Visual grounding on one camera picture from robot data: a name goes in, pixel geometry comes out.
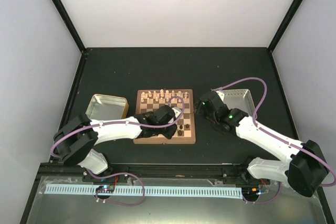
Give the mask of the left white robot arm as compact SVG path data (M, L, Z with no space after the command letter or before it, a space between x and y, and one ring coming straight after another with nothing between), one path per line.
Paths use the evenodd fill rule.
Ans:
M100 181L108 181L113 169L106 155L93 149L97 144L123 139L135 140L163 135L170 140L184 110L163 105L154 112L135 114L126 119L97 121L80 115L54 135L50 155L65 166L79 165Z

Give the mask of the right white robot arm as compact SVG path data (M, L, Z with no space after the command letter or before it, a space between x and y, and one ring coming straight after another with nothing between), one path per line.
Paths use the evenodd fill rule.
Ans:
M223 91L211 91L195 104L194 112L209 120L214 128L247 140L276 157L276 160L253 158L238 171L239 179L250 184L255 179L286 183L298 194L311 197L329 173L318 143L301 142L254 121L239 108L229 108Z

